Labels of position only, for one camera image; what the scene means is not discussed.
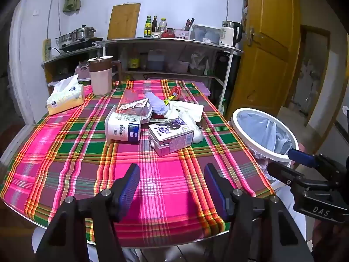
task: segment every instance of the wooden door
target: wooden door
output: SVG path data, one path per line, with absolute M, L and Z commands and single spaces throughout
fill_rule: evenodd
M 299 0 L 248 0 L 245 53 L 227 119 L 241 107 L 278 114 L 292 82 L 299 31 Z

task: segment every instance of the blue gripper pad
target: blue gripper pad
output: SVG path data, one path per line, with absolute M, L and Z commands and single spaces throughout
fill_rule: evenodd
M 113 200 L 109 208 L 109 214 L 115 221 L 121 221 L 128 213 L 139 179 L 139 166 L 137 164 L 131 164 L 124 177 L 115 180 L 111 187 Z
M 230 222 L 235 206 L 232 201 L 233 186 L 228 179 L 219 176 L 213 164 L 205 166 L 204 178 L 218 216 L 223 221 Z
M 318 166 L 313 155 L 303 153 L 300 150 L 290 149 L 287 155 L 291 161 L 295 161 L 296 163 L 302 164 L 306 167 L 316 168 Z

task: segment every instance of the green bottle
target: green bottle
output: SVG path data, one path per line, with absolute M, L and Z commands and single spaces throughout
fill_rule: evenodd
M 144 27 L 144 37 L 151 37 L 151 16 L 147 16 Z

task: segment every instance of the shelf leg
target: shelf leg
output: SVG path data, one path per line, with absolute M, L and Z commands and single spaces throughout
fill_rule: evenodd
M 223 91 L 222 91 L 217 109 L 219 109 L 223 103 L 223 98 L 224 98 L 224 94 L 226 93 L 226 84 L 228 83 L 232 60 L 233 60 L 233 52 L 230 52 L 228 67 L 226 68 L 226 77 L 224 78 Z

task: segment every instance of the wooden cutting board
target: wooden cutting board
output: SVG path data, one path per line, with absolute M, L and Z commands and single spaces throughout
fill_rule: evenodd
M 111 12 L 108 39 L 135 37 L 140 3 L 113 7 Z

